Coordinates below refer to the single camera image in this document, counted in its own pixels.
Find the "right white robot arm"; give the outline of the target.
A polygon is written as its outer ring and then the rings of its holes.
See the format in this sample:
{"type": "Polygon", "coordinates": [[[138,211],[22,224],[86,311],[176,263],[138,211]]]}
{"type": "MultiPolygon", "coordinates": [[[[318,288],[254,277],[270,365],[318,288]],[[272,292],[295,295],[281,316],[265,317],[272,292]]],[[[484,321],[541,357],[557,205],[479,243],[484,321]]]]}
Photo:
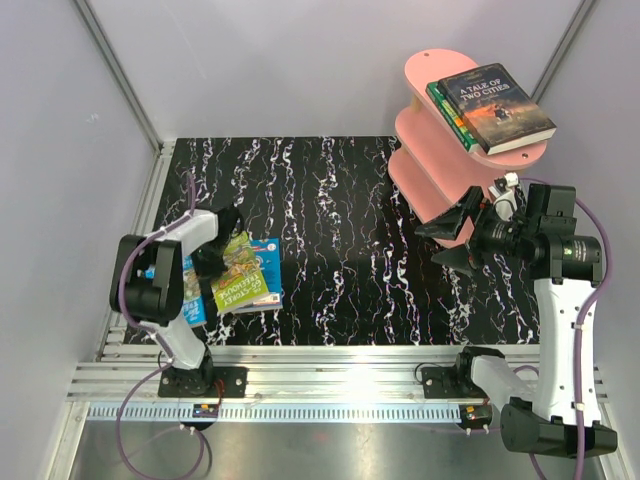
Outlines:
{"type": "Polygon", "coordinates": [[[509,199],[512,191],[498,181],[487,198],[472,186],[416,229],[421,237],[454,240],[470,222],[469,239],[435,254],[433,262],[471,276],[486,257],[500,254],[521,261],[533,282],[540,324],[536,387],[514,373],[499,350],[466,347],[456,358],[454,388],[465,397],[483,392],[500,412],[501,438],[511,452],[575,460],[611,454],[618,435],[602,423],[593,376],[603,248],[575,232],[574,188],[533,184],[523,210],[509,199]]]}

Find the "blue 26-storey treehouse book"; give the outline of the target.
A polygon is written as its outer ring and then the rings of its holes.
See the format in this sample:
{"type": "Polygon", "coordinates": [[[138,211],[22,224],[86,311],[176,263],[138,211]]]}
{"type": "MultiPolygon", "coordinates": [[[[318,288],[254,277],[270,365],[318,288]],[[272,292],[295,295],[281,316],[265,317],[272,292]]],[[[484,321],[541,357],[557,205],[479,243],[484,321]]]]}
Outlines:
{"type": "Polygon", "coordinates": [[[205,305],[199,280],[190,256],[186,256],[183,260],[183,286],[182,315],[191,328],[204,325],[206,323],[205,305]]]}

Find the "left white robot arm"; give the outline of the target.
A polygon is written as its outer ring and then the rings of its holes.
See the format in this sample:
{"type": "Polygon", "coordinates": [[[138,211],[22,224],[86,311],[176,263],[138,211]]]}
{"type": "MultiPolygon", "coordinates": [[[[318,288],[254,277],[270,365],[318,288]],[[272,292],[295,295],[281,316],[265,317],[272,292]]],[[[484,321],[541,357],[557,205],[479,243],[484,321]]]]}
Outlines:
{"type": "Polygon", "coordinates": [[[191,259],[197,283],[217,280],[228,271],[224,250],[243,231],[237,207],[202,206],[150,234],[127,234],[119,242],[110,307],[166,355],[160,370],[168,395],[203,397],[217,384],[209,348],[182,313],[184,259],[191,259]]]}

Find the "green 104-storey treehouse book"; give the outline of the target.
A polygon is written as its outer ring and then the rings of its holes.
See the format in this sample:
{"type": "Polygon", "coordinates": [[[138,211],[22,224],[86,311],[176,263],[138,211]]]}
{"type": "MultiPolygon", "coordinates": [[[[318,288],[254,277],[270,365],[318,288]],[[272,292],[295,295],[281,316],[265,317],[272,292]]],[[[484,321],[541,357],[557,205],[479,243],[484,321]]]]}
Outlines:
{"type": "Polygon", "coordinates": [[[445,119],[446,123],[451,128],[464,149],[469,153],[479,151],[480,145],[464,125],[463,121],[450,105],[446,97],[439,91],[436,82],[427,84],[426,93],[434,103],[434,105],[437,107],[441,116],[445,119]]]}

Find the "lime 65-storey treehouse book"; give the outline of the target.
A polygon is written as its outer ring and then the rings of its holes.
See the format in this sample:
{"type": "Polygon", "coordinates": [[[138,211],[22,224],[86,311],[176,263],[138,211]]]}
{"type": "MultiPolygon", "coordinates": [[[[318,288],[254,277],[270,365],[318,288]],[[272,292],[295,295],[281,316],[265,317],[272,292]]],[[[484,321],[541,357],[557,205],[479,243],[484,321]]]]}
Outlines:
{"type": "Polygon", "coordinates": [[[234,312],[269,294],[269,289],[246,232],[233,237],[223,252],[225,272],[210,283],[219,315],[234,312]]]}

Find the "dark Tale of Two Cities book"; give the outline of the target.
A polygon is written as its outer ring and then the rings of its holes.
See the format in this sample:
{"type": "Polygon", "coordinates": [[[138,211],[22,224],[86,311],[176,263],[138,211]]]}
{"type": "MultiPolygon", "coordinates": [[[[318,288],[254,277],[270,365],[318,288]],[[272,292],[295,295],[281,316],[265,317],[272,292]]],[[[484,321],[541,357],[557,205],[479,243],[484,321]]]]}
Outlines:
{"type": "Polygon", "coordinates": [[[556,124],[500,63],[442,78],[445,97],[485,154],[549,140],[556,124]]]}

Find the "blue paperback book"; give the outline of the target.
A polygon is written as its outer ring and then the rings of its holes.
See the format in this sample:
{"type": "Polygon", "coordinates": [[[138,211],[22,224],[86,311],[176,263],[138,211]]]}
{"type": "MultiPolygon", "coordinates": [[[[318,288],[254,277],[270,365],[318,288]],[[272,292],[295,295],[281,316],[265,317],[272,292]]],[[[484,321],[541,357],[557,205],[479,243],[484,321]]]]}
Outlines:
{"type": "Polygon", "coordinates": [[[235,311],[235,314],[278,310],[283,305],[280,242],[277,238],[251,240],[268,294],[235,311]]]}

